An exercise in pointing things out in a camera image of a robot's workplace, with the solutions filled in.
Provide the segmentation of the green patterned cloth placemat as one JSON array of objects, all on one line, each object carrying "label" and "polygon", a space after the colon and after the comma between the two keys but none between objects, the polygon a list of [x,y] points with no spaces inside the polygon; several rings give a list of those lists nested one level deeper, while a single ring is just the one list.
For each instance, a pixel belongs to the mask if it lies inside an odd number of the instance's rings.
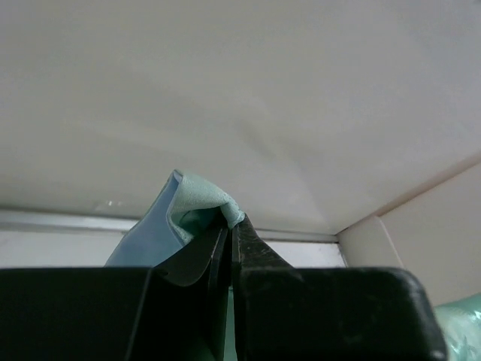
[{"label": "green patterned cloth placemat", "polygon": [[[116,246],[106,266],[156,266],[200,235],[220,212],[232,228],[245,218],[236,201],[195,174],[172,171],[143,218]],[[434,313],[449,360],[480,359],[480,294],[438,305]]]}]

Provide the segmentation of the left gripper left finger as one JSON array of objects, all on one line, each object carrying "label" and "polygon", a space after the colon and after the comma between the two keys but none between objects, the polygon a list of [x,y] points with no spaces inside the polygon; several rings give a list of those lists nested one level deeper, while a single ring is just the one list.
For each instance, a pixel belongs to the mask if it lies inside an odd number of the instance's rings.
[{"label": "left gripper left finger", "polygon": [[213,227],[153,268],[135,360],[222,360],[228,304],[228,230]]}]

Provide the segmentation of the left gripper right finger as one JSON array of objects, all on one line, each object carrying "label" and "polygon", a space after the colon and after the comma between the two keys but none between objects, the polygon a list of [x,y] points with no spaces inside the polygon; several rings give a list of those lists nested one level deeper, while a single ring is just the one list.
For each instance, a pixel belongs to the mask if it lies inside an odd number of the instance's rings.
[{"label": "left gripper right finger", "polygon": [[240,360],[445,360],[420,282],[399,268],[294,268],[249,220],[232,232]]}]

